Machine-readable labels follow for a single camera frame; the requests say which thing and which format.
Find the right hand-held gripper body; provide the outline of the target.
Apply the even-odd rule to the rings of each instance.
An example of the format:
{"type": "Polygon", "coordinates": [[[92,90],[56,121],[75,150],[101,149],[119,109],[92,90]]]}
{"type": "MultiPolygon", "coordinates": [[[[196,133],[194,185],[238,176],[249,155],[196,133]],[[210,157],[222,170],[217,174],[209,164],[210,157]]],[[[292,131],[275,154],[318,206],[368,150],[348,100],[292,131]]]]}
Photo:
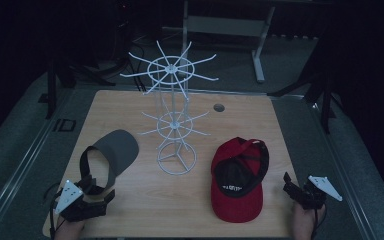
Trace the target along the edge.
{"type": "Polygon", "coordinates": [[[327,177],[309,175],[303,188],[298,190],[295,201],[306,210],[321,209],[328,196],[339,202],[343,200],[327,177]]]}

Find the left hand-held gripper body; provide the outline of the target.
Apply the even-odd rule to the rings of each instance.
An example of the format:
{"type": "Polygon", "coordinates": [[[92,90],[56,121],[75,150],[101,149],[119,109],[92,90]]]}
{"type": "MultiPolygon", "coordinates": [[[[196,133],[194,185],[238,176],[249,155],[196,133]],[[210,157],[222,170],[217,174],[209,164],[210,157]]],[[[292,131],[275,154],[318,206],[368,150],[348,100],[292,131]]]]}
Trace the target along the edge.
{"type": "Polygon", "coordinates": [[[83,191],[67,180],[60,190],[54,213],[69,222],[79,222],[106,215],[107,203],[105,201],[86,202],[83,197],[83,191]]]}

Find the grey visor cap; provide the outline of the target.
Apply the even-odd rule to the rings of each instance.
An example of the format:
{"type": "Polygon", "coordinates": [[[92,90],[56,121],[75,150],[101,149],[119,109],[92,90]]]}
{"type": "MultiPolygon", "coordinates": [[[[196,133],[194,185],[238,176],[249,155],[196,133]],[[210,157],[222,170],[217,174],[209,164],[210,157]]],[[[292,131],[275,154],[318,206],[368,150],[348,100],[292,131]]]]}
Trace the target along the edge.
{"type": "Polygon", "coordinates": [[[99,151],[109,164],[106,186],[100,187],[96,184],[97,195],[100,195],[111,188],[116,178],[135,161],[139,154],[139,145],[134,136],[125,130],[114,130],[106,134],[82,153],[79,163],[81,179],[87,175],[92,176],[88,159],[88,153],[92,150],[99,151]]]}

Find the red baseball cap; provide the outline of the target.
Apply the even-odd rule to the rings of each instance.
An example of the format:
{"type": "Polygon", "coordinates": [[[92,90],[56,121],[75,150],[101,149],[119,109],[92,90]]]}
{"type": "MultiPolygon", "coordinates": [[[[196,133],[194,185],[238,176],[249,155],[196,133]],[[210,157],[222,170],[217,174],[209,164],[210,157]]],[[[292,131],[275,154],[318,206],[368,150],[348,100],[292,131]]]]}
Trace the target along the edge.
{"type": "Polygon", "coordinates": [[[269,167],[269,152],[262,140],[235,137],[216,150],[211,163],[211,205],[226,222],[245,223],[263,207],[262,181],[269,167]]]}

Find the white wire hat rack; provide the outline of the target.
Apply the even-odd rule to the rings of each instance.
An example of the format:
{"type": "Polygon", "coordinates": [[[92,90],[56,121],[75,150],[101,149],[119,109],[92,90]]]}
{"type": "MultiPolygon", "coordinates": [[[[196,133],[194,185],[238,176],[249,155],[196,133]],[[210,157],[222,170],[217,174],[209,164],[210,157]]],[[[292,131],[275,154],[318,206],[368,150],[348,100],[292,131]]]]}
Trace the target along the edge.
{"type": "Polygon", "coordinates": [[[153,119],[155,127],[141,132],[141,135],[158,134],[162,138],[162,142],[156,147],[156,161],[160,169],[170,175],[189,173],[197,163],[197,152],[187,142],[187,138],[191,134],[208,136],[208,133],[201,132],[194,126],[194,121],[205,117],[208,112],[199,115],[190,113],[189,81],[194,78],[218,81],[218,78],[196,73],[198,64],[213,60],[216,54],[202,60],[190,61],[187,54],[191,45],[192,43],[189,43],[180,55],[167,55],[157,42],[160,56],[154,60],[130,53],[132,58],[147,64],[145,70],[130,74],[121,73],[122,77],[138,80],[144,76],[151,81],[151,86],[141,86],[141,91],[144,95],[153,95],[155,113],[151,115],[143,112],[143,115],[153,119]]]}

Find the person's right hand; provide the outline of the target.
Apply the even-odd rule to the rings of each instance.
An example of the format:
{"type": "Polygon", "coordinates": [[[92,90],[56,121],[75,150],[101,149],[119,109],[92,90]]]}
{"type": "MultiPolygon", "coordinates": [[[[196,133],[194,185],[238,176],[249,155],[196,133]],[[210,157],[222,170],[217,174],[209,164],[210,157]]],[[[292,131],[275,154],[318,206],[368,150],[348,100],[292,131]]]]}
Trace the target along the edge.
{"type": "Polygon", "coordinates": [[[313,240],[317,227],[322,223],[326,214],[326,206],[321,209],[305,210],[299,203],[293,204],[291,220],[294,240],[313,240]]]}

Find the person's left hand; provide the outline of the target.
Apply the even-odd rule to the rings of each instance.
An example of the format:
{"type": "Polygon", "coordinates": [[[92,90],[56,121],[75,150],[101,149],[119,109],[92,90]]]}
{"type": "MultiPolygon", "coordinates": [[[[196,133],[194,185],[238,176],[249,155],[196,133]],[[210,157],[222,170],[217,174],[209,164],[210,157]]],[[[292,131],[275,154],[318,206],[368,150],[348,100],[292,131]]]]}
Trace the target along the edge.
{"type": "Polygon", "coordinates": [[[69,222],[59,216],[54,240],[79,240],[85,221],[69,222]]]}

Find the black floor bracket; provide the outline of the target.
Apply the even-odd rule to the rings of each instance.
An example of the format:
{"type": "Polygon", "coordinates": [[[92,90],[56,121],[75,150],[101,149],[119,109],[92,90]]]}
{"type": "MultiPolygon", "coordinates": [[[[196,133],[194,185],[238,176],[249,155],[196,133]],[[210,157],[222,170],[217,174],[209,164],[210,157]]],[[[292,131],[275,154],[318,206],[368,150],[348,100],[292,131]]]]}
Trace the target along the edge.
{"type": "Polygon", "coordinates": [[[76,120],[72,119],[58,119],[52,129],[53,132],[73,132],[77,125],[76,120]]]}

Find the white metal desk frame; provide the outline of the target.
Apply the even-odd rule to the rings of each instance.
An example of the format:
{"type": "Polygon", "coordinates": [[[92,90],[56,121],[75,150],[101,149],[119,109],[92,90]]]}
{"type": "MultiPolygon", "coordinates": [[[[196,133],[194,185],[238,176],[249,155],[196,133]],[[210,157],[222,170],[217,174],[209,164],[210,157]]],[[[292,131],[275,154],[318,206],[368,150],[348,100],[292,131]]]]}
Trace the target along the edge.
{"type": "Polygon", "coordinates": [[[265,75],[261,63],[262,50],[268,36],[275,7],[271,6],[264,20],[231,19],[221,17],[206,17],[189,13],[190,0],[183,0],[182,51],[188,46],[188,33],[207,33],[258,37],[258,46],[251,52],[256,81],[263,83],[265,75]]]}

